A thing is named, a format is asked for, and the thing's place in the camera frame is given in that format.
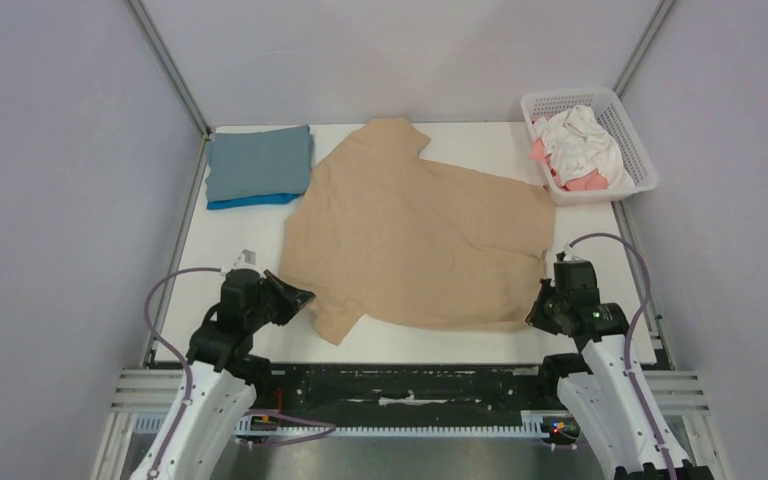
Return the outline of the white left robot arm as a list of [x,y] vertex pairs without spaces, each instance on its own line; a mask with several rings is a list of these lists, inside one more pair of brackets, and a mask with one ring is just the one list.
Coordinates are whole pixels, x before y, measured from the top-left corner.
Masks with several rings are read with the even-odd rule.
[[271,362],[252,352],[255,334],[268,325],[288,324],[315,298],[270,271],[222,274],[219,300],[206,311],[185,352],[151,333],[173,353],[183,376],[134,479],[209,478],[244,415],[267,405],[274,393]]

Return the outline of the beige t shirt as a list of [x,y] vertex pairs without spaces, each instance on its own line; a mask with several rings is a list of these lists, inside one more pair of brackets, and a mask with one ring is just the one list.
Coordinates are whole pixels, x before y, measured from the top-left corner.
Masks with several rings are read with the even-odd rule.
[[429,330],[527,325],[554,241],[545,189],[422,158],[404,118],[369,121],[312,171],[284,225],[280,277],[315,295],[317,333],[363,316]]

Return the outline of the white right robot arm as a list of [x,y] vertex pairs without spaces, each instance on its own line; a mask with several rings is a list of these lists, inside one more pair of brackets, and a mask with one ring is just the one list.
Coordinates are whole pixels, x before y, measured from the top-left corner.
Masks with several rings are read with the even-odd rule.
[[631,345],[622,308],[604,303],[586,260],[559,259],[540,282],[528,324],[573,340],[573,353],[549,355],[537,392],[551,408],[565,407],[608,479],[710,479],[676,440]]

